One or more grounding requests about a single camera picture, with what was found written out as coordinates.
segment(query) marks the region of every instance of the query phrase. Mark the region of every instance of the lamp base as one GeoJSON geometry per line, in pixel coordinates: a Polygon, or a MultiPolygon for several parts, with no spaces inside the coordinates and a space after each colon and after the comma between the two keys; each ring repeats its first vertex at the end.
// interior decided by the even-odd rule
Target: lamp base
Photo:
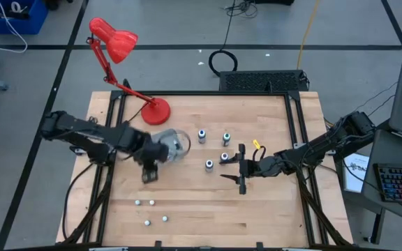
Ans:
{"type": "Polygon", "coordinates": [[[145,123],[150,125],[160,125],[170,117],[170,106],[162,98],[153,98],[156,105],[148,103],[142,109],[141,115],[145,123]]]}

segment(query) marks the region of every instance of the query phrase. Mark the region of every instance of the paper sheet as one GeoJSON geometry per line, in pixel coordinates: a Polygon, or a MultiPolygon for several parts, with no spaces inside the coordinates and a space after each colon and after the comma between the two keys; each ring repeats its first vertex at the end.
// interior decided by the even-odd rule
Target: paper sheet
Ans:
{"type": "MultiPolygon", "coordinates": [[[[369,165],[369,159],[369,157],[353,153],[346,157],[344,161],[354,175],[364,180],[369,165]]],[[[360,193],[362,191],[362,181],[355,178],[347,168],[344,167],[344,170],[344,190],[360,193]]]]}

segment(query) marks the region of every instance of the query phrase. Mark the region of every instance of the lamp shade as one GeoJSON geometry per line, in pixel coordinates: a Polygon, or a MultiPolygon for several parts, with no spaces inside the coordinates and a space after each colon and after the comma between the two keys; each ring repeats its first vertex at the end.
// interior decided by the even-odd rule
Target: lamp shade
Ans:
{"type": "Polygon", "coordinates": [[[137,43],[137,35],[130,31],[117,31],[105,20],[95,17],[89,30],[106,44],[106,50],[114,63],[122,62],[137,43]]]}

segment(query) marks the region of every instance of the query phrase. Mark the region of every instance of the white cable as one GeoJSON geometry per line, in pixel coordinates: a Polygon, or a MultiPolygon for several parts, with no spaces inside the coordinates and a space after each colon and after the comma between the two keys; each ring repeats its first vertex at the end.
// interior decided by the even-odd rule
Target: white cable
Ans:
{"type": "Polygon", "coordinates": [[[0,48],[0,50],[1,50],[1,51],[5,51],[5,52],[24,53],[24,52],[27,50],[27,42],[26,42],[26,40],[25,40],[23,37],[21,37],[21,35],[15,30],[15,28],[13,28],[12,24],[10,24],[10,22],[8,21],[8,18],[7,18],[7,16],[6,16],[6,13],[4,12],[4,8],[3,8],[3,5],[1,4],[1,2],[0,2],[0,7],[1,7],[1,11],[2,11],[2,13],[3,13],[4,19],[6,20],[6,24],[11,28],[11,29],[9,29],[10,32],[11,32],[13,35],[15,35],[15,36],[21,38],[22,42],[24,43],[24,49],[23,49],[23,50],[20,50],[20,51],[17,51],[17,50],[10,50],[10,49],[4,49],[4,48],[0,48]]]}

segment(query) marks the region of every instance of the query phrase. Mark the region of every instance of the yellow object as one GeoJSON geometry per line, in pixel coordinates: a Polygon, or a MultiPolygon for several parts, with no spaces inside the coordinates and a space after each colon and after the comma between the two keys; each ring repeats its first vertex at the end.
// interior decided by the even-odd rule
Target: yellow object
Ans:
{"type": "Polygon", "coordinates": [[[256,149],[260,150],[260,144],[258,143],[258,141],[256,139],[254,139],[252,141],[252,143],[254,143],[254,146],[256,147],[256,149]]]}
{"type": "Polygon", "coordinates": [[[308,23],[308,26],[307,26],[305,34],[304,34],[304,39],[301,41],[300,50],[299,50],[299,56],[297,57],[297,69],[298,70],[299,70],[299,67],[300,67],[300,63],[302,62],[302,51],[304,50],[304,44],[305,44],[305,41],[306,41],[306,37],[308,36],[308,33],[310,32],[311,24],[313,23],[315,13],[318,11],[319,2],[320,2],[320,0],[315,1],[313,13],[311,13],[310,21],[308,23]]]}

